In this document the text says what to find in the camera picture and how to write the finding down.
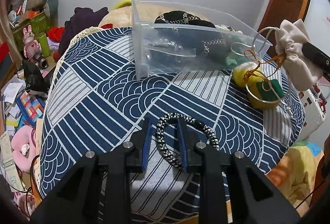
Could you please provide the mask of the green bottle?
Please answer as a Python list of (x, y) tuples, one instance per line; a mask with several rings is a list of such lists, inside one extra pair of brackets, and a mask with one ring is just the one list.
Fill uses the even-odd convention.
[(50, 56), (51, 55), (51, 50), (50, 50), (49, 43), (48, 43), (47, 36), (46, 36), (45, 32), (40, 33), (40, 35), (38, 37), (38, 41), (39, 41), (43, 56), (44, 57)]

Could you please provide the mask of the pink rabbit toy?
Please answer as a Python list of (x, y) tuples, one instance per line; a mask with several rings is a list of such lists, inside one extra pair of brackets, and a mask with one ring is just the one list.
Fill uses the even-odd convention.
[(29, 60), (33, 60), (36, 53), (41, 53), (41, 47), (37, 40), (35, 40), (32, 26), (28, 25), (23, 28), (23, 43), (24, 43), (24, 56)]

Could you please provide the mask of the dark purple garment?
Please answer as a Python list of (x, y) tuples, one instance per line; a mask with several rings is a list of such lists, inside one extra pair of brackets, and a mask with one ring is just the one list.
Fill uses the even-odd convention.
[(61, 36), (58, 53), (63, 55), (68, 49), (71, 40), (77, 34), (92, 26), (98, 26), (107, 14), (107, 7), (103, 7), (96, 12), (89, 7), (76, 7), (73, 16), (64, 24), (64, 32)]

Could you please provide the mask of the black flashlight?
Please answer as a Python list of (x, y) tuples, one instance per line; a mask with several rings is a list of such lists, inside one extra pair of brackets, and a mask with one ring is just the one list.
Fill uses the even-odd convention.
[(40, 69), (46, 69), (49, 66), (48, 60), (40, 53), (35, 53), (33, 55), (33, 60)]

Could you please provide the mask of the beige plush blanket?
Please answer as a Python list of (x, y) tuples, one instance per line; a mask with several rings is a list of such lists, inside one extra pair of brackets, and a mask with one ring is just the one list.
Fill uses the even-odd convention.
[(309, 209), (317, 175), (317, 167), (323, 158), (323, 150), (309, 141), (294, 143), (280, 162), (266, 174), (294, 206), (300, 216)]

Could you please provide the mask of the white wardrobe door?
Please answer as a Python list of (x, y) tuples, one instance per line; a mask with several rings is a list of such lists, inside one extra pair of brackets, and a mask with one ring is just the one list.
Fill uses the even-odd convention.
[[(304, 25), (309, 43), (329, 56), (329, 0), (310, 0)], [(329, 81), (329, 74), (323, 72), (323, 77)]]

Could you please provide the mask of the yellow felt ball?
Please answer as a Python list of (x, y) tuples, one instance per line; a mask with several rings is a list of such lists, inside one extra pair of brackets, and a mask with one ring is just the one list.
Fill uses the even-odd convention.
[(245, 88), (246, 85), (251, 87), (263, 81), (261, 72), (262, 69), (257, 63), (245, 62), (234, 68), (232, 78), (238, 87)]

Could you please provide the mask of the green yellow sponge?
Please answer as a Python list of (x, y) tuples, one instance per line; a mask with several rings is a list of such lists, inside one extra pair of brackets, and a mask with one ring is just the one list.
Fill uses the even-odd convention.
[(269, 110), (277, 107), (281, 99), (284, 97), (284, 91), (277, 79), (270, 80), (271, 87), (268, 82), (263, 80), (252, 82), (248, 85), (248, 98), (253, 108), (261, 110)]

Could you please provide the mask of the white drawstring pouch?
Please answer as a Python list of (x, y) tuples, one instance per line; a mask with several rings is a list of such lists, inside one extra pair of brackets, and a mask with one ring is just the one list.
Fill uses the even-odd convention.
[(285, 54), (281, 61), (295, 89), (306, 91), (315, 85), (323, 71), (303, 54), (303, 44), (310, 42), (304, 22), (283, 20), (275, 32), (275, 40), (275, 51), (278, 55)]

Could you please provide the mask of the yellow foam arch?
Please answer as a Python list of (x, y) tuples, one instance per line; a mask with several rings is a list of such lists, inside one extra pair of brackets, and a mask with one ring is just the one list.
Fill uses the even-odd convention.
[(120, 9), (123, 7), (128, 7), (131, 6), (131, 4), (132, 4), (132, 0), (120, 0), (114, 5), (113, 10)]

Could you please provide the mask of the clear plastic storage bin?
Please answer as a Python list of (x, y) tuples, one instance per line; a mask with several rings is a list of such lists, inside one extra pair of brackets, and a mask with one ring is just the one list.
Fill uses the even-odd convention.
[(137, 79), (165, 73), (230, 70), (271, 47), (231, 14), (175, 2), (133, 1), (131, 27)]

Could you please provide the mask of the red cloth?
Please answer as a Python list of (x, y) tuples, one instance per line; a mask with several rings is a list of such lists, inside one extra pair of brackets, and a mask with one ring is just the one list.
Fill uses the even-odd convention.
[(65, 27), (54, 26), (48, 30), (47, 36), (51, 41), (60, 43), (64, 30)]

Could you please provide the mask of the pink plush pillow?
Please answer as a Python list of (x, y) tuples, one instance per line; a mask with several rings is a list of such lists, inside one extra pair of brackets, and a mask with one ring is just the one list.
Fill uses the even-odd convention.
[(36, 135), (31, 126), (22, 126), (11, 141), (12, 158), (17, 167), (29, 173), (34, 157), (36, 157)]

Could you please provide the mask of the blue white patterned tablecloth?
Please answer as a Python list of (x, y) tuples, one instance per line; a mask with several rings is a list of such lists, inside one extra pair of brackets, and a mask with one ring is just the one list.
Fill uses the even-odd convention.
[(298, 138), (305, 111), (293, 92), (272, 110), (257, 110), (231, 73), (212, 70), (137, 80), (130, 28), (80, 35), (59, 61), (43, 115), (39, 193), (46, 197), (87, 151), (102, 154), (128, 140), (145, 118), (166, 113), (198, 119), (221, 151), (242, 151), (264, 173)]

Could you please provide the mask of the black embroidered headband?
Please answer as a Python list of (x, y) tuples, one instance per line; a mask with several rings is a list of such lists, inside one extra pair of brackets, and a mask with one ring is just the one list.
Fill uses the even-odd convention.
[(159, 28), (163, 39), (174, 42), (182, 50), (194, 51), (197, 56), (205, 56), (216, 62), (223, 62), (230, 54), (223, 35), (212, 22), (185, 11), (173, 10), (155, 19), (155, 24), (183, 25), (183, 28)]

